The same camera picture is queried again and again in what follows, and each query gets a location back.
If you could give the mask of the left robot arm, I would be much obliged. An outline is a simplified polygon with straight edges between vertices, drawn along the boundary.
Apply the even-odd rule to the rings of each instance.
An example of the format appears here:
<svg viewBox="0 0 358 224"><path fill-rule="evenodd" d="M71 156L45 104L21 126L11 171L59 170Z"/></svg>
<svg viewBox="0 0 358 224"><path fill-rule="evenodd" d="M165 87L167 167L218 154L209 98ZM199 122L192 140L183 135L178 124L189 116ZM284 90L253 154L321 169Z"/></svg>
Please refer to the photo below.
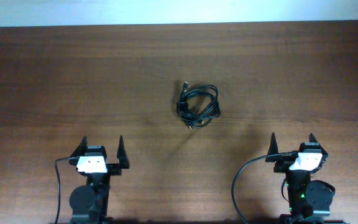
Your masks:
<svg viewBox="0 0 358 224"><path fill-rule="evenodd" d="M79 146L70 156L69 164L86 177L86 183L75 188L69 198L72 209L70 223L112 223L108 216L110 180L119 176L123 169L130 168L130 162L124 147L123 137L119 138L116 157L117 163L106 162L104 146L89 146L87 137L83 137Z"/></svg>

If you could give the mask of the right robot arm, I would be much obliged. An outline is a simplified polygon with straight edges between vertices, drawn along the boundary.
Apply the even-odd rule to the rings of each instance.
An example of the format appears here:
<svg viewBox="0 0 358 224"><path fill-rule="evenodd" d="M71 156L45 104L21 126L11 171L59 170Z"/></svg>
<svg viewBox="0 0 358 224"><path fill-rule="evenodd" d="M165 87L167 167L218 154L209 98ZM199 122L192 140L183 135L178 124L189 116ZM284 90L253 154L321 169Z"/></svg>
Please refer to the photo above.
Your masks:
<svg viewBox="0 0 358 224"><path fill-rule="evenodd" d="M289 214L279 217L280 223L324 223L330 216L330 205L336 193L335 187L322 180L312 180L311 176L319 171L328 153L313 134L309 141L300 144L297 151L278 151L274 134L271 135L266 162L273 162L275 173L284 173L282 187L287 188Z"/></svg>

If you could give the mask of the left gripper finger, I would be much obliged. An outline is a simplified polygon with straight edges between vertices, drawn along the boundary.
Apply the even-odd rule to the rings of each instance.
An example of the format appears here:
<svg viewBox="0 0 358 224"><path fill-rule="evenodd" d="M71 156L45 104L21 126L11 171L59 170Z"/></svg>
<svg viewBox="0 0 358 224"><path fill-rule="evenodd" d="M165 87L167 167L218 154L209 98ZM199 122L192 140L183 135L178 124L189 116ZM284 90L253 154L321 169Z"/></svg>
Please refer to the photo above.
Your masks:
<svg viewBox="0 0 358 224"><path fill-rule="evenodd" d="M130 162L124 147L124 139L123 136L120 135L119 138L119 145L117 149L117 159L119 160L119 165L121 169L129 169L130 168Z"/></svg>
<svg viewBox="0 0 358 224"><path fill-rule="evenodd" d="M69 158L70 165L77 165L79 157L84 156L88 148L87 137L84 136L79 144L79 146L73 151Z"/></svg>

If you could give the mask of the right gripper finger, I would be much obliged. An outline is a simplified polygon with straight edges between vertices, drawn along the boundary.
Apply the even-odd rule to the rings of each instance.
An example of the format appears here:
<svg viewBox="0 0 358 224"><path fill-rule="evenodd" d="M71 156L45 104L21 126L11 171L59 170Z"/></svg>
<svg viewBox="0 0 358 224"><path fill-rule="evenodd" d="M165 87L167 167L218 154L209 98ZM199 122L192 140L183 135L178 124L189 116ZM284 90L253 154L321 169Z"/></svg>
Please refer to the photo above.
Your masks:
<svg viewBox="0 0 358 224"><path fill-rule="evenodd" d="M271 138L270 138L270 146L268 149L268 155L276 155L278 154L278 144L277 144L277 140L275 137L275 133L271 134Z"/></svg>
<svg viewBox="0 0 358 224"><path fill-rule="evenodd" d="M322 145L320 145L320 143L317 141L313 133L309 134L308 148L313 150L320 150L323 155L322 158L323 159L328 158L328 153L325 151Z"/></svg>

